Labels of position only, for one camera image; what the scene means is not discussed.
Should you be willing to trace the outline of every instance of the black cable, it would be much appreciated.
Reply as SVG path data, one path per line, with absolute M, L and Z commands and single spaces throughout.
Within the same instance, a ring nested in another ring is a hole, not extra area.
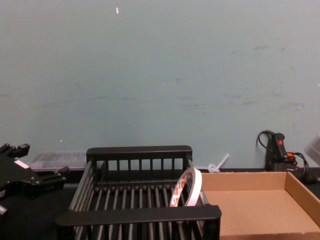
M 257 142 L 259 142 L 262 147 L 264 147 L 267 151 L 273 153 L 274 151 L 273 151 L 272 149 L 266 147 L 266 146 L 262 143 L 262 141 L 261 141 L 261 139 L 260 139 L 260 136 L 261 136 L 262 134 L 266 134 L 266 135 L 268 135 L 268 137 L 272 137 L 275 133 L 274 133 L 273 131 L 270 131 L 270 130 L 264 130 L 264 131 L 261 131 L 261 132 L 258 134 L 258 137 L 256 138 Z
M 273 161 L 275 163 L 286 163 L 286 164 L 294 164 L 294 165 L 298 164 L 297 161 L 290 156 L 277 157 L 277 158 L 274 158 Z
M 293 154 L 296 156 L 299 156 L 303 160 L 302 179 L 306 180 L 309 175 L 309 164 L 308 164 L 305 156 L 301 152 L 293 152 Z

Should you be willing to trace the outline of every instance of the black power drill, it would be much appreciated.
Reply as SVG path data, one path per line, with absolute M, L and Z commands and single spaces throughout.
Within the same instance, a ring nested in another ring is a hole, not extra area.
M 267 135 L 268 143 L 265 146 L 261 142 L 261 135 Z M 284 146 L 285 135 L 264 130 L 257 137 L 265 149 L 265 170 L 269 172 L 291 172 L 304 184 L 314 184 L 318 178 L 309 172 L 309 164 L 305 156 L 300 152 L 287 152 Z M 296 156 L 303 160 L 303 167 L 299 167 Z

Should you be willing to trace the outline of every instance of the black plastic crate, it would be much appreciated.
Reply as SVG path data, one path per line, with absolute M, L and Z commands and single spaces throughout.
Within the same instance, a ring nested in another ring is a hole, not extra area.
M 221 211 L 202 192 L 196 206 L 168 207 L 180 175 L 192 167 L 189 146 L 101 147 L 69 207 L 56 219 L 58 240 L 218 240 Z

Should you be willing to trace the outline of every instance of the black table surface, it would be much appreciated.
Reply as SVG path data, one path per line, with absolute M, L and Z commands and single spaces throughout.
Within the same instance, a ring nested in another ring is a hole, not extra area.
M 320 199 L 320 183 L 307 187 Z M 35 199 L 17 195 L 0 201 L 9 211 L 0 217 L 0 240 L 56 240 L 55 218 L 68 209 L 75 191 L 65 188 Z

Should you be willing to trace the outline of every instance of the cardboard box flap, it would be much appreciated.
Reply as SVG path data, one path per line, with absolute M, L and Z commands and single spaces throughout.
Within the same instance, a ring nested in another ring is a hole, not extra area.
M 320 227 L 320 200 L 290 172 L 285 179 L 285 190 Z
M 221 172 L 203 173 L 202 187 L 206 191 L 283 190 L 285 172 Z

